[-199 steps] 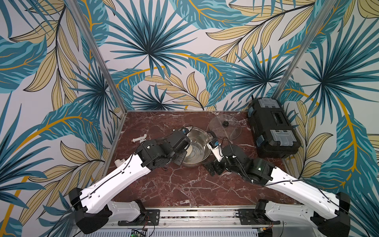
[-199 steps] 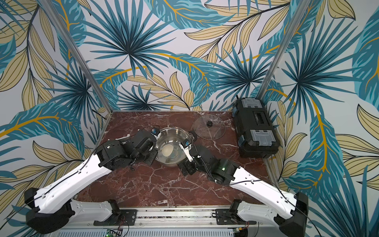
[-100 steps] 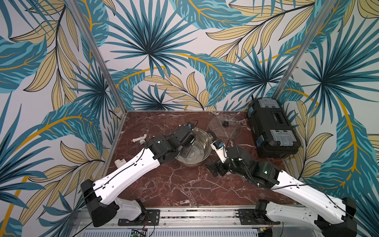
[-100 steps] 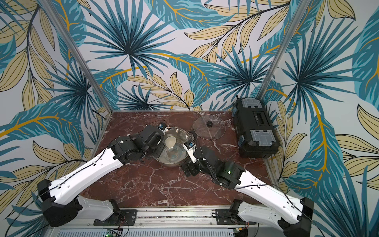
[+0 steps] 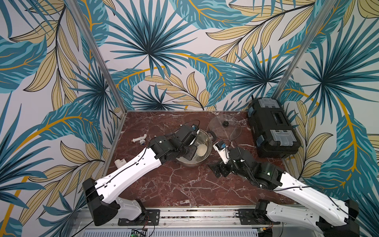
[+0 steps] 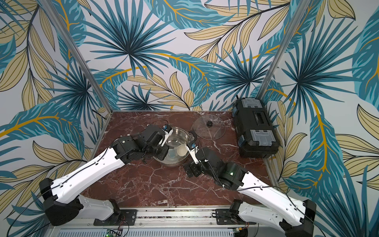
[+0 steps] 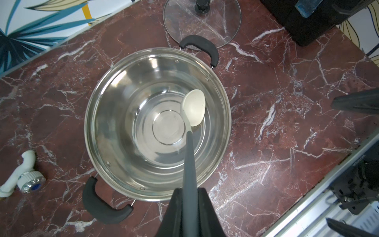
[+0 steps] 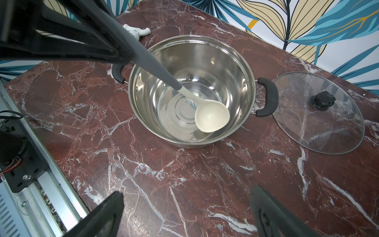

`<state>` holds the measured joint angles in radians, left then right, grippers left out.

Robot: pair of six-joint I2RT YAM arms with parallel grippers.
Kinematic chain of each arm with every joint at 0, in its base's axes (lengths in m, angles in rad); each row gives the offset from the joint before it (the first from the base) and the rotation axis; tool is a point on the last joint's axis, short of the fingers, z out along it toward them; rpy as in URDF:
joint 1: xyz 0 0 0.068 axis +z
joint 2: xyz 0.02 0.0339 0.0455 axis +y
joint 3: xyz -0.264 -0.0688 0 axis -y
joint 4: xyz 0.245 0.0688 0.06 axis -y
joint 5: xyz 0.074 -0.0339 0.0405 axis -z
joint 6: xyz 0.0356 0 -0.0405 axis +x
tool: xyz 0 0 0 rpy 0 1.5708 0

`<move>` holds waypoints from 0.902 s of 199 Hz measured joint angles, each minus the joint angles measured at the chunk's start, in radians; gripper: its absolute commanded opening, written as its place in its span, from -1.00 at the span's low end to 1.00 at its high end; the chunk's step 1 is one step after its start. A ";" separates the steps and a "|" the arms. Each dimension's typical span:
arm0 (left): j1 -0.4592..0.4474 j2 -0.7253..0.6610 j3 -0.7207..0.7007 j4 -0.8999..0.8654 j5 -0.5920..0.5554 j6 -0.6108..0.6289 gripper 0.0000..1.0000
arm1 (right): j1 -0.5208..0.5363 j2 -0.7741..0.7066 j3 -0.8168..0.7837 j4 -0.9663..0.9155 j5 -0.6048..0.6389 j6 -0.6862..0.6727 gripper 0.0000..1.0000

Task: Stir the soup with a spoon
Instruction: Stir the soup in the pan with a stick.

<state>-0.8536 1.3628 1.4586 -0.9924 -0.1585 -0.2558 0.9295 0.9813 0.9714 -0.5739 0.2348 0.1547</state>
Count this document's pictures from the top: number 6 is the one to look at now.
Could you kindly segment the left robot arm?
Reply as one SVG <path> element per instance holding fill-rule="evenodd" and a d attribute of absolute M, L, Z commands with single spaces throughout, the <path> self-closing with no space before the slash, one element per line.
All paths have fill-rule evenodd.
<path fill-rule="evenodd" d="M 142 132 L 117 138 L 100 155 L 69 174 L 41 181 L 43 210 L 50 224 L 61 226 L 74 219 L 94 219 L 94 224 L 100 226 L 125 222 L 126 215 L 114 199 L 86 198 L 82 191 L 133 161 L 163 160 L 170 149 L 166 142 L 172 133 L 168 124 L 163 127 L 150 124 Z"/>

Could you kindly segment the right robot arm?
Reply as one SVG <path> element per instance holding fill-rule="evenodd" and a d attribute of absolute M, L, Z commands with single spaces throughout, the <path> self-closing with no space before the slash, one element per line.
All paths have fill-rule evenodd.
<path fill-rule="evenodd" d="M 224 163 L 208 149 L 181 145 L 179 156 L 190 155 L 192 161 L 184 165 L 188 177 L 202 174 L 213 178 L 216 185 L 239 192 L 261 203 L 261 206 L 241 200 L 232 203 L 230 213 L 242 222 L 254 222 L 275 228 L 287 237 L 312 237 L 317 205 L 311 200 L 290 198 L 277 188 L 267 185 L 241 166 Z"/>

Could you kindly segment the grey handled white spoon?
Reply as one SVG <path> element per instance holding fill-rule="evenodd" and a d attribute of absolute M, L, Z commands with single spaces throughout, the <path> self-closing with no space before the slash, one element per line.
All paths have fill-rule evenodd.
<path fill-rule="evenodd" d="M 188 147 L 187 145 L 180 145 L 176 148 L 177 150 L 177 155 L 180 156 L 180 157 L 186 157 L 188 155 Z"/>

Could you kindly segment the glass pot lid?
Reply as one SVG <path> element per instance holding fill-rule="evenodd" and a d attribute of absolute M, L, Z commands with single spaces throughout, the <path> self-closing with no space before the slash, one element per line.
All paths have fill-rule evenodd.
<path fill-rule="evenodd" d="M 225 134 L 226 125 L 219 116 L 203 115 L 194 121 L 192 129 L 202 139 L 217 140 Z"/>

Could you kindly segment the stainless steel pot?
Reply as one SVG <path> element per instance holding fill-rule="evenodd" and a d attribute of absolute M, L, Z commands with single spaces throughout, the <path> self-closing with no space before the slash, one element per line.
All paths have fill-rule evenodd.
<path fill-rule="evenodd" d="M 167 155 L 162 161 L 154 157 L 154 159 L 157 162 L 161 163 L 163 166 L 166 166 L 166 167 L 176 167 L 185 163 L 186 160 L 188 159 L 188 156 L 190 156 L 190 154 L 188 153 L 188 155 L 184 158 L 180 157 L 177 155 L 176 148 L 183 144 L 187 145 L 189 142 L 193 140 L 193 136 L 191 136 L 187 131 L 178 127 L 172 127 L 172 129 L 173 129 L 173 133 L 166 141 L 166 145 L 170 147 Z"/>

